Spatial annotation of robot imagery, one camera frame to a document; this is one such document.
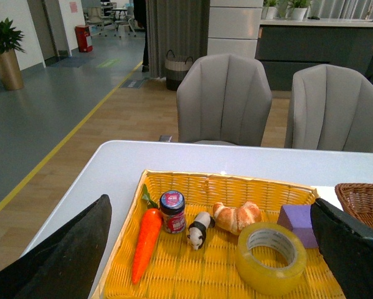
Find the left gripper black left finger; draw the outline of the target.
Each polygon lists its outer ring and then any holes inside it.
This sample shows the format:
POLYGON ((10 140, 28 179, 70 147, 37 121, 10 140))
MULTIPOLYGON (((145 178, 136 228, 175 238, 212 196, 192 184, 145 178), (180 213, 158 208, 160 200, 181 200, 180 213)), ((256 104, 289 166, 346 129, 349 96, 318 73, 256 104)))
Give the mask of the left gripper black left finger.
POLYGON ((88 298, 111 225, 104 194, 0 271, 0 298, 88 298))

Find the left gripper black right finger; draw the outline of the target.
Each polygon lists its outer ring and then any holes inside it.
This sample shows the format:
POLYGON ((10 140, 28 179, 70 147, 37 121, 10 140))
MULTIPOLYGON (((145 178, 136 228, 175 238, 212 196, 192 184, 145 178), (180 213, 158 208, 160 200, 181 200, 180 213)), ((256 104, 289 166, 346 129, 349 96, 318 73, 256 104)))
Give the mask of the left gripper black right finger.
POLYGON ((328 201, 310 207, 319 252, 346 298, 373 298, 373 229, 328 201))

